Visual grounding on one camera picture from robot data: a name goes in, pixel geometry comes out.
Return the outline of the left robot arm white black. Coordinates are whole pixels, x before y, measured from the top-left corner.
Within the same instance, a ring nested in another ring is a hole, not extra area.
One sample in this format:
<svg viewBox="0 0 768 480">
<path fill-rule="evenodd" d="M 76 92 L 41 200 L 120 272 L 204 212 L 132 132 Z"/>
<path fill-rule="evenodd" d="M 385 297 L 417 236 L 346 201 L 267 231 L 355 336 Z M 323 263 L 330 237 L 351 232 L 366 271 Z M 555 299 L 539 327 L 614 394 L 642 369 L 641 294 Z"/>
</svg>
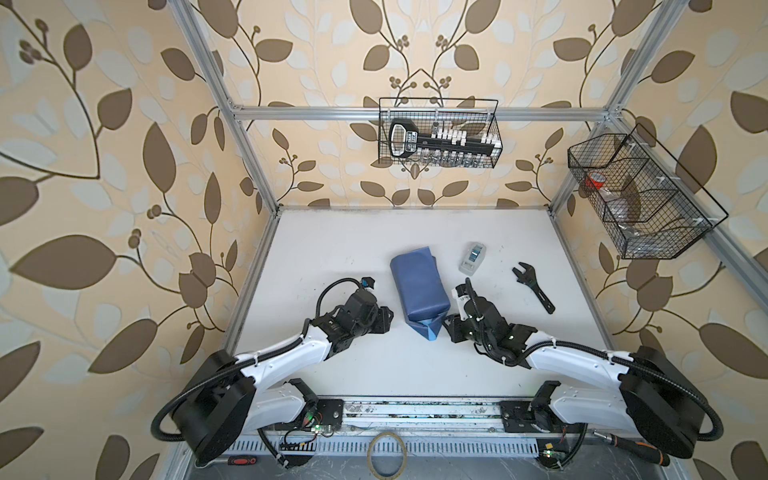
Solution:
<svg viewBox="0 0 768 480">
<path fill-rule="evenodd" d="M 294 337 L 265 350 L 211 354 L 150 424 L 161 442 L 184 442 L 199 465 L 224 454 L 248 429 L 305 426 L 316 417 L 316 394 L 296 372 L 348 349 L 357 338 L 390 330 L 392 310 L 364 283 L 342 305 L 317 310 Z"/>
</svg>

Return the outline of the light blue wrapping paper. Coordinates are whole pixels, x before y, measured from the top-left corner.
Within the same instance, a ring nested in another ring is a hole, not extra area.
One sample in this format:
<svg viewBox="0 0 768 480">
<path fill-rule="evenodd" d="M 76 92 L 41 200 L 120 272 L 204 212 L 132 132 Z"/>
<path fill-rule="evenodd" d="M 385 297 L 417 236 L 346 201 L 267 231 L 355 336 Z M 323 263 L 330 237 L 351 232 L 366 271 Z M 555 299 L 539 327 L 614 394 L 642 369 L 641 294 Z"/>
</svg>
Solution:
<svg viewBox="0 0 768 480">
<path fill-rule="evenodd" d="M 428 341 L 440 333 L 451 302 L 429 247 L 394 257 L 390 262 L 405 322 Z"/>
</svg>

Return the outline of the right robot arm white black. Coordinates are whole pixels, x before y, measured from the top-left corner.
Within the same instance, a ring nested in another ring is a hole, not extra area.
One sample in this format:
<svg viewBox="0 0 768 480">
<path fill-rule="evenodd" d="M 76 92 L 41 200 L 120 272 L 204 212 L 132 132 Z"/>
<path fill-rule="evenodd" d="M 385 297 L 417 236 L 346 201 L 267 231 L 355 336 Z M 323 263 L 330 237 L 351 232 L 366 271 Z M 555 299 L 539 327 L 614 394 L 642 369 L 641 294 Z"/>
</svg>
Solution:
<svg viewBox="0 0 768 480">
<path fill-rule="evenodd" d="M 701 393 L 658 350 L 600 350 L 557 339 L 535 327 L 508 322 L 468 285 L 452 292 L 459 311 L 443 325 L 454 343 L 509 368 L 559 374 L 525 401 L 504 401 L 508 430 L 542 433 L 606 427 L 602 440 L 659 465 L 689 459 L 699 442 L 724 434 L 724 423 Z M 570 384 L 563 379 L 571 379 Z"/>
</svg>

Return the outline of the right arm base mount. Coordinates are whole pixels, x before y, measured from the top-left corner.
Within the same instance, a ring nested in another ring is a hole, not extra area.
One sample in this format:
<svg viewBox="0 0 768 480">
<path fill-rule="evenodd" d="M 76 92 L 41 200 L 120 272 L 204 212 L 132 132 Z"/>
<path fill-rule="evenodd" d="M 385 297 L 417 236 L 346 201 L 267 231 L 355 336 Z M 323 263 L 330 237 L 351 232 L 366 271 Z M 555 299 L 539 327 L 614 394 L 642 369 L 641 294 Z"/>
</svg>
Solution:
<svg viewBox="0 0 768 480">
<path fill-rule="evenodd" d="M 578 434 L 580 424 L 561 421 L 548 407 L 533 407 L 528 400 L 505 400 L 498 403 L 505 433 Z"/>
</svg>

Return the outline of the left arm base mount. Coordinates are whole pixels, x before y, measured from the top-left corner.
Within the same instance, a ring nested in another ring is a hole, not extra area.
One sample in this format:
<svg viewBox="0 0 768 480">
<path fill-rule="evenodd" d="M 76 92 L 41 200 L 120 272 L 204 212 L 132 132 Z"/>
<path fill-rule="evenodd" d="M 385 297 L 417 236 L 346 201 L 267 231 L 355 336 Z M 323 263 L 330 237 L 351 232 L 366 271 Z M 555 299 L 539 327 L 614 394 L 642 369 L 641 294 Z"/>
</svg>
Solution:
<svg viewBox="0 0 768 480">
<path fill-rule="evenodd" d="M 344 404 L 342 399 L 321 398 L 310 402 L 299 413 L 298 417 L 288 423 L 276 426 L 282 431 L 299 430 L 317 433 L 318 435 L 330 435 L 338 431 L 343 422 Z"/>
</svg>

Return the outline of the grey tape dispenser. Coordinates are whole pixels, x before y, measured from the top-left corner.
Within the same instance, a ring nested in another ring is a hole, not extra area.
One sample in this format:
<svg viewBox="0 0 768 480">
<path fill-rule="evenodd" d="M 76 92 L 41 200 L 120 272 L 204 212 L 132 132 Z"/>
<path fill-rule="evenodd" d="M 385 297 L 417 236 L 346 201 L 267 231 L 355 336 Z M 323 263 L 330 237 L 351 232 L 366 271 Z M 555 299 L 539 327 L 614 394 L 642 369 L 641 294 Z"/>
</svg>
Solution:
<svg viewBox="0 0 768 480">
<path fill-rule="evenodd" d="M 484 261 L 486 252 L 487 248 L 484 244 L 472 243 L 462 258 L 459 270 L 467 276 L 473 276 Z"/>
</svg>

